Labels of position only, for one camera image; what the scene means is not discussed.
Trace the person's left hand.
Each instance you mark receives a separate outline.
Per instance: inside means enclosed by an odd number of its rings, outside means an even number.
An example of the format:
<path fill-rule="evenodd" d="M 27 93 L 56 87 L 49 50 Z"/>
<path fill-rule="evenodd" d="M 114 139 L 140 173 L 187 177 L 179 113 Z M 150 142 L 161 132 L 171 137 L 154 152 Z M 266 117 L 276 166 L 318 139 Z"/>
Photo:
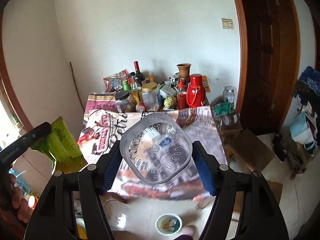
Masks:
<path fill-rule="evenodd" d="M 10 183 L 12 185 L 12 206 L 17 210 L 17 217 L 24 223 L 29 223 L 33 209 L 29 207 L 28 201 L 22 197 L 22 190 L 16 186 L 16 177 L 9 174 Z"/>

